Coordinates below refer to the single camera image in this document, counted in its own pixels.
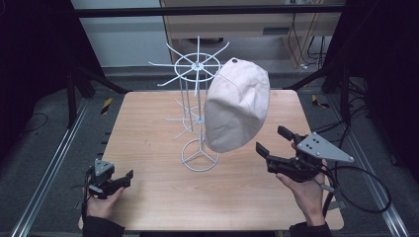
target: human hand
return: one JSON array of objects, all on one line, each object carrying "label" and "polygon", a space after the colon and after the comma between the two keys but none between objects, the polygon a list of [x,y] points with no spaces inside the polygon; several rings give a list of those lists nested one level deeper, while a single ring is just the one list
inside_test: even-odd
[{"label": "human hand", "polygon": [[123,194],[125,188],[119,188],[113,195],[107,199],[99,199],[88,194],[86,216],[96,216],[108,219],[113,211],[115,202]]},{"label": "human hand", "polygon": [[305,216],[307,226],[318,226],[325,224],[322,213],[323,190],[319,184],[324,184],[324,175],[319,173],[314,177],[314,181],[306,181],[298,183],[290,179],[288,176],[278,173],[277,178],[292,192],[296,204]]}]

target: black cable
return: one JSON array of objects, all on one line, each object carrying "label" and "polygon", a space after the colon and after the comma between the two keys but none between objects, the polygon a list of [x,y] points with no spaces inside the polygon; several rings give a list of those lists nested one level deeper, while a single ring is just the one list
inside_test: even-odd
[{"label": "black cable", "polygon": [[45,117],[45,121],[41,125],[39,125],[39,126],[37,126],[35,128],[32,128],[32,129],[24,130],[23,132],[31,132],[31,131],[38,130],[41,127],[43,127],[46,124],[46,122],[48,121],[48,116],[46,114],[44,114],[44,113],[34,113],[34,116],[44,116]]},{"label": "black cable", "polygon": [[379,213],[383,213],[383,212],[385,212],[386,210],[389,209],[389,207],[391,206],[391,201],[392,201],[391,193],[390,193],[388,187],[377,176],[375,176],[373,173],[371,173],[369,171],[366,171],[364,169],[361,169],[361,168],[358,168],[358,167],[355,167],[355,166],[336,166],[335,168],[333,168],[331,170],[341,170],[341,169],[354,170],[354,171],[358,171],[358,172],[365,173],[365,174],[369,175],[370,177],[374,178],[384,188],[385,193],[387,195],[387,204],[385,205],[385,207],[383,207],[382,209],[378,209],[378,210],[367,209],[367,208],[361,207],[360,205],[356,204],[354,201],[350,200],[345,195],[345,193],[342,191],[342,189],[340,188],[339,181],[337,179],[335,179],[335,182],[337,182],[336,186],[339,187],[339,193],[342,195],[342,197],[345,199],[345,201],[350,203],[355,208],[357,208],[359,210],[362,210],[364,212],[368,212],[368,213],[379,214]]},{"label": "black cable", "polygon": [[[368,110],[367,106],[361,106],[359,111],[367,111],[367,110]],[[352,119],[356,119],[357,117],[359,117],[361,115],[364,115],[364,114],[366,114],[366,113],[358,114],[356,116],[353,116]]]},{"label": "black cable", "polygon": [[323,214],[324,217],[326,217],[327,210],[329,209],[330,202],[331,202],[331,200],[334,197],[334,191],[337,188],[337,186],[336,186],[337,183],[335,182],[335,180],[333,178],[333,175],[332,175],[332,173],[330,172],[330,170],[329,170],[329,168],[327,166],[322,165],[322,168],[325,169],[325,170],[323,170],[322,168],[319,168],[319,167],[317,167],[317,166],[315,166],[315,165],[313,165],[311,163],[307,163],[307,162],[305,162],[302,159],[299,160],[299,161],[302,164],[304,164],[305,166],[307,166],[307,167],[309,167],[311,169],[317,170],[319,173],[322,173],[325,177],[327,177],[329,179],[330,187],[333,189],[333,191],[330,191],[329,190],[329,193],[327,194],[327,197],[326,197],[326,199],[324,200],[324,203],[323,203],[322,214]]},{"label": "black cable", "polygon": [[296,60],[295,54],[293,53],[293,49],[292,49],[291,43],[290,43],[291,32],[293,31],[294,22],[295,22],[295,13],[293,13],[293,21],[291,23],[290,31],[289,31],[289,34],[288,34],[288,44],[289,44],[290,52],[293,54],[293,60],[295,61],[295,64],[298,66],[298,60]]},{"label": "black cable", "polygon": [[365,99],[365,97],[364,97],[364,96],[355,97],[355,98],[352,98],[352,99],[351,99],[351,101],[349,101],[349,104],[352,104],[354,101],[357,101],[357,100],[364,100],[364,99]]},{"label": "black cable", "polygon": [[349,134],[349,129],[351,129],[351,127],[349,125],[347,125],[345,127],[345,130],[344,130],[344,132],[342,134],[342,137],[340,139],[340,142],[339,142],[339,145],[338,145],[339,149],[342,149],[343,141],[345,140],[345,137]]},{"label": "black cable", "polygon": [[83,203],[82,203],[82,207],[81,207],[81,216],[83,219],[83,222],[85,221],[85,218],[87,216],[87,201],[89,201],[89,197],[87,197],[87,194],[89,192],[89,177],[92,175],[92,173],[94,172],[94,167],[91,166],[87,171],[86,171],[86,176],[84,178],[84,184],[85,184],[85,188],[83,189]]},{"label": "black cable", "polygon": [[[360,106],[359,108],[357,108],[357,109],[353,110],[353,111],[351,112],[351,119],[356,118],[356,117],[355,117],[355,114],[356,114],[357,112],[361,111],[361,110],[365,110],[366,108],[367,108],[366,106]],[[325,124],[325,125],[322,125],[322,126],[320,126],[320,127],[314,128],[314,129],[312,129],[312,131],[315,131],[315,132],[317,132],[317,133],[323,133],[323,132],[325,132],[325,131],[328,131],[328,130],[331,130],[331,129],[335,128],[336,126],[338,126],[339,124],[341,124],[341,123],[343,123],[343,122],[344,122],[344,121],[343,121],[342,119],[340,119],[340,120],[338,120],[338,121],[335,121],[335,122],[332,122],[332,123]]]},{"label": "black cable", "polygon": [[311,37],[311,40],[310,40],[310,44],[308,45],[308,49],[307,49],[307,55],[308,55],[308,57],[309,58],[311,58],[311,59],[317,59],[317,57],[312,57],[311,55],[316,55],[316,54],[318,54],[318,53],[314,53],[314,52],[310,52],[310,49],[311,49],[311,47],[312,47],[312,45],[313,45],[313,42],[314,42],[314,38],[315,37]]},{"label": "black cable", "polygon": [[301,48],[301,44],[299,44],[299,40],[298,40],[298,36],[296,35],[296,29],[295,29],[295,15],[296,13],[293,14],[293,24],[292,24],[292,28],[291,30],[293,30],[293,35],[295,36],[295,40],[296,40],[296,44],[298,45],[298,50],[299,50],[299,56],[301,56],[301,59],[305,62],[305,65],[310,65],[310,64],[314,64],[315,62],[311,63],[311,62],[307,62],[304,58],[304,55],[302,55],[302,48]]}]

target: sleeve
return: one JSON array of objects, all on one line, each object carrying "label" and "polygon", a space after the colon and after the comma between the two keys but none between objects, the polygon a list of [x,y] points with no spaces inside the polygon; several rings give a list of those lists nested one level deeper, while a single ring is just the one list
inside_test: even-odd
[{"label": "sleeve", "polygon": [[83,237],[122,237],[125,228],[110,220],[87,216],[83,224]]},{"label": "sleeve", "polygon": [[332,232],[327,223],[319,226],[307,226],[306,222],[290,227],[292,237],[332,237]]}]

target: white baseball cap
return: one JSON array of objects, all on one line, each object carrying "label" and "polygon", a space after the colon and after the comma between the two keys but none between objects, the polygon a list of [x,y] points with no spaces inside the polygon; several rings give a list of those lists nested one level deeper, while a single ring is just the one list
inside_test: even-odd
[{"label": "white baseball cap", "polygon": [[204,107],[205,142],[223,153],[249,142],[265,122],[270,99],[268,72],[231,58],[213,78]]}]

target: wooden table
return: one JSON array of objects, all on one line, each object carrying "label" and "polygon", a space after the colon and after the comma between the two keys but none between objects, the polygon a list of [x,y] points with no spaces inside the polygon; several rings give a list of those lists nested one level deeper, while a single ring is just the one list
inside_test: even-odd
[{"label": "wooden table", "polygon": [[[112,220],[127,230],[160,231],[282,230],[304,221],[292,193],[266,171],[265,160],[255,151],[259,141],[271,154],[294,156],[277,128],[310,132],[296,92],[271,91],[268,117],[258,135],[220,154],[206,172],[182,164],[182,148],[198,136],[186,132],[173,139],[185,130],[181,121],[166,120],[183,116],[175,99],[181,101],[180,92],[126,94],[103,160],[115,164],[113,178],[131,169],[134,176]],[[340,211],[329,211],[327,222],[332,229],[342,228]]]}]

